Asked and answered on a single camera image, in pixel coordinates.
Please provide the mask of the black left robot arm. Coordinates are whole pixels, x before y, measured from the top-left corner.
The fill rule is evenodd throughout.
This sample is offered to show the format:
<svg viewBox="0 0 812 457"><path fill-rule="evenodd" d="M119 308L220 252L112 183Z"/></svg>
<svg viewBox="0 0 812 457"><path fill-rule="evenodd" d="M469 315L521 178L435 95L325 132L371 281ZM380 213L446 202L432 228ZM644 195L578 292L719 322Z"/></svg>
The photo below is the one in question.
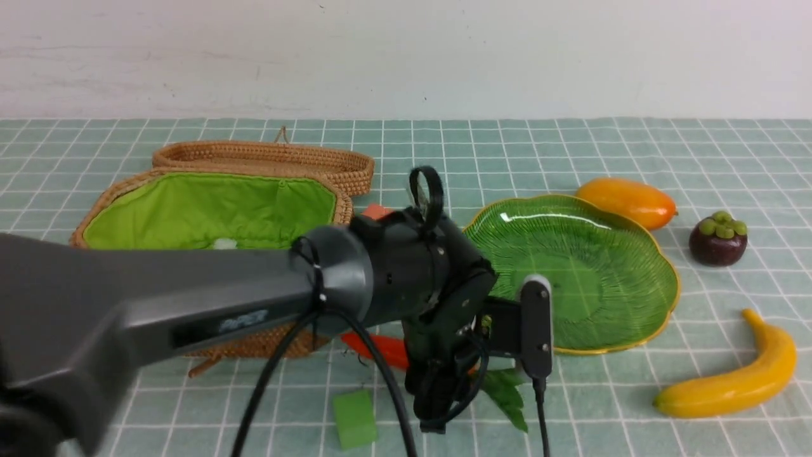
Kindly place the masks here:
<svg viewBox="0 0 812 457"><path fill-rule="evenodd" d="M288 249L90 251L2 235L2 455L100 448L139 369L293 323L261 373L232 454L289 345L305 329L352 329L388 382L409 453L403 397L369 328L401 321L424 431L438 433L476 359L520 353L518 303L493 293L490 262L444 214L432 167L411 171L415 204L323 225Z"/></svg>

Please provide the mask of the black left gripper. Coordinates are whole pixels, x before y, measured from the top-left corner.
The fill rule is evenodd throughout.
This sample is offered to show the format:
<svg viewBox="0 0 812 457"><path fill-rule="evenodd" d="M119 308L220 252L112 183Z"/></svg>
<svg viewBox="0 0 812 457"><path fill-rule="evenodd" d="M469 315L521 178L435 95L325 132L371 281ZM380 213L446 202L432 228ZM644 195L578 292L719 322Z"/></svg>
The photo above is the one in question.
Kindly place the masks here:
<svg viewBox="0 0 812 457"><path fill-rule="evenodd" d="M469 377L475 365L518 350L517 343L493 347L482 319L517 333L520 304L493 295L498 275L446 215L435 168L412 169L409 190L411 206L379 219L354 216L349 230L373 268L373 298L363 323L402 323L414 414L421 431L444 434L484 382L484 374Z"/></svg>

